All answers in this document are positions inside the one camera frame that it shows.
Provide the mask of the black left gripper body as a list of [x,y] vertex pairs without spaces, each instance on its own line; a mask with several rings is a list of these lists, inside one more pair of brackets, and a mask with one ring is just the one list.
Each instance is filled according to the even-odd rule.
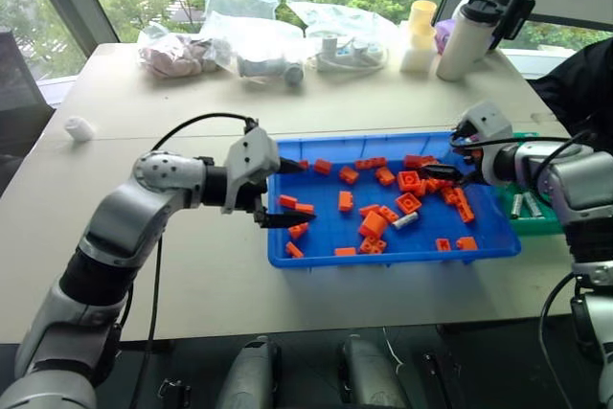
[[252,214],[260,227],[278,227],[279,217],[268,213],[262,204],[262,195],[267,192],[266,179],[279,171],[281,162],[258,163],[251,158],[241,158],[238,165],[241,184],[238,187],[237,208]]

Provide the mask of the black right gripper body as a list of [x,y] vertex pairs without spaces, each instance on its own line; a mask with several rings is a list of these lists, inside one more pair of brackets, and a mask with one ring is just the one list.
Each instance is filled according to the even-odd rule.
[[450,136],[449,144],[452,148],[452,151],[458,155],[461,155],[464,159],[465,164],[472,167],[472,170],[466,173],[473,174],[473,180],[470,184],[481,184],[483,182],[483,149],[470,147],[470,141],[467,141],[465,138],[462,138],[457,134],[452,134]]

